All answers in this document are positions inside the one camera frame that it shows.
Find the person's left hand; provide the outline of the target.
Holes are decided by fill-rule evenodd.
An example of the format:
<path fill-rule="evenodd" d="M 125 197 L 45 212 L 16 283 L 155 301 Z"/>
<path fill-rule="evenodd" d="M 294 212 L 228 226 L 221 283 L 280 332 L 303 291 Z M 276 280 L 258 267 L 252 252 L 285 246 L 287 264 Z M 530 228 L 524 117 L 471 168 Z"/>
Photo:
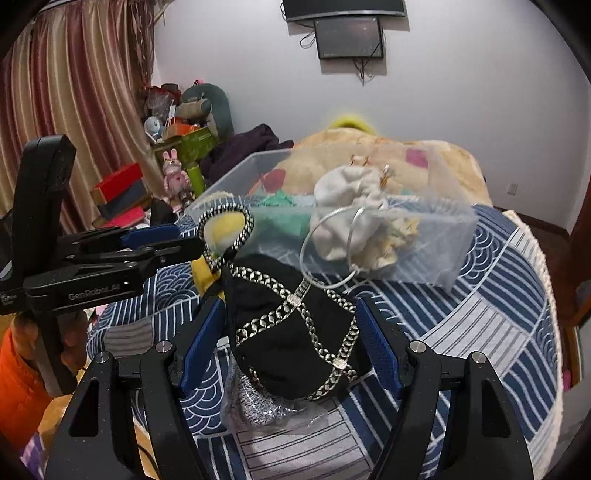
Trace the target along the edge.
<path fill-rule="evenodd" d="M 39 371 L 35 356 L 35 345 L 39 336 L 38 326 L 23 314 L 14 317 L 10 325 L 15 351 L 25 363 Z M 61 362 L 76 375 L 86 364 L 87 315 L 81 310 L 66 322 L 62 332 L 63 351 Z"/>

